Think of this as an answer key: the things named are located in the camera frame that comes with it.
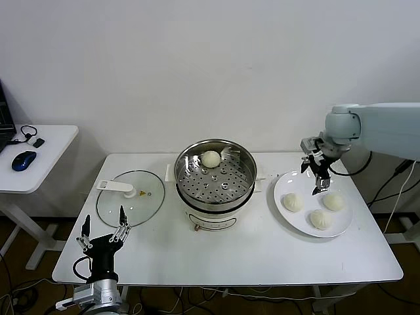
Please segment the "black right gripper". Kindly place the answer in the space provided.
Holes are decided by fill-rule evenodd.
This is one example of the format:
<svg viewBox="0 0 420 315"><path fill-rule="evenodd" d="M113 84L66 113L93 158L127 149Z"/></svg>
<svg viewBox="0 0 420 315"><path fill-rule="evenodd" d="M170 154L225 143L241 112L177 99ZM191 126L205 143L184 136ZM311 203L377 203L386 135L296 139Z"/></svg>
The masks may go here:
<svg viewBox="0 0 420 315"><path fill-rule="evenodd" d="M312 191L312 195L315 196L316 194L327 191L331 180L328 171L329 159L326 159L323 153L315 155L310 154L308 157L303 158L301 173L304 173L309 167L316 179L316 185Z"/></svg>

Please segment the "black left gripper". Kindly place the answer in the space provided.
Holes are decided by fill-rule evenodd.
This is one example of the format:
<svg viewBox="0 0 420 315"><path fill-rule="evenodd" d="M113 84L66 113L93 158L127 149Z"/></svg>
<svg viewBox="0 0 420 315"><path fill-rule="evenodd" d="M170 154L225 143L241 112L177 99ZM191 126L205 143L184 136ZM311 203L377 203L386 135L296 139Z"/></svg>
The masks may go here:
<svg viewBox="0 0 420 315"><path fill-rule="evenodd" d="M118 275L114 271L114 255L123 247L131 230L124 208L119 209L119 226L111 235L105 235L90 241L91 216L87 215L81 227L81 235L76 237L76 242L86 252L86 256L92 260L91 275L87 283L100 280L118 281Z"/></svg>

